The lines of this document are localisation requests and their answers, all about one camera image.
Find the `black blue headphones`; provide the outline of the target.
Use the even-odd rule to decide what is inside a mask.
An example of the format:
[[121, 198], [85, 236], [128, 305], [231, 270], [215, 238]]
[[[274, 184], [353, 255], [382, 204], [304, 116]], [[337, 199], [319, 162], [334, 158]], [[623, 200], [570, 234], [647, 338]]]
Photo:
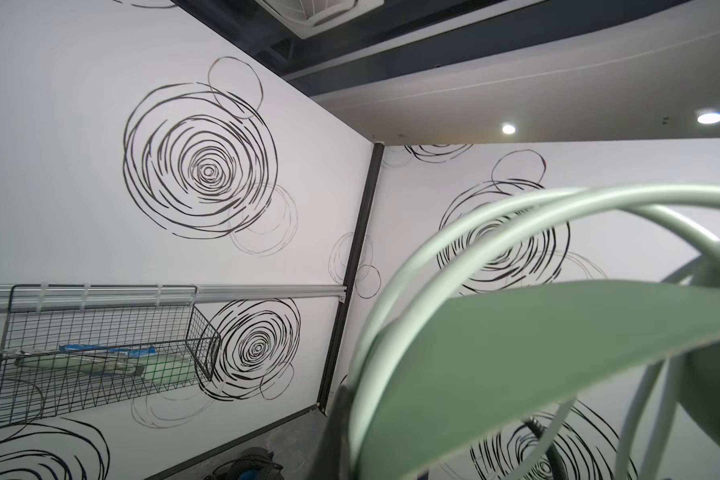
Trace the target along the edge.
[[283, 466], [274, 461], [274, 453], [262, 447], [245, 449], [230, 461], [205, 476], [207, 480], [283, 480]]

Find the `mint green headphones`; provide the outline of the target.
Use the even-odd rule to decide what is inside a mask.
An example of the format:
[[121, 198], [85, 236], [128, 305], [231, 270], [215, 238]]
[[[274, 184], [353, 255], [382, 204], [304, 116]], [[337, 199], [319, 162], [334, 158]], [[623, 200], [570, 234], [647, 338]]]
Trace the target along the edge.
[[[678, 214], [720, 210], [720, 186], [553, 189], [479, 208], [398, 269], [338, 396], [347, 479], [412, 479], [468, 449], [486, 477], [546, 462], [631, 476], [646, 404], [664, 385], [638, 477], [653, 479], [683, 409], [720, 447], [720, 241]], [[572, 220], [625, 211], [696, 249], [660, 283], [590, 280], [462, 295], [489, 262]]]

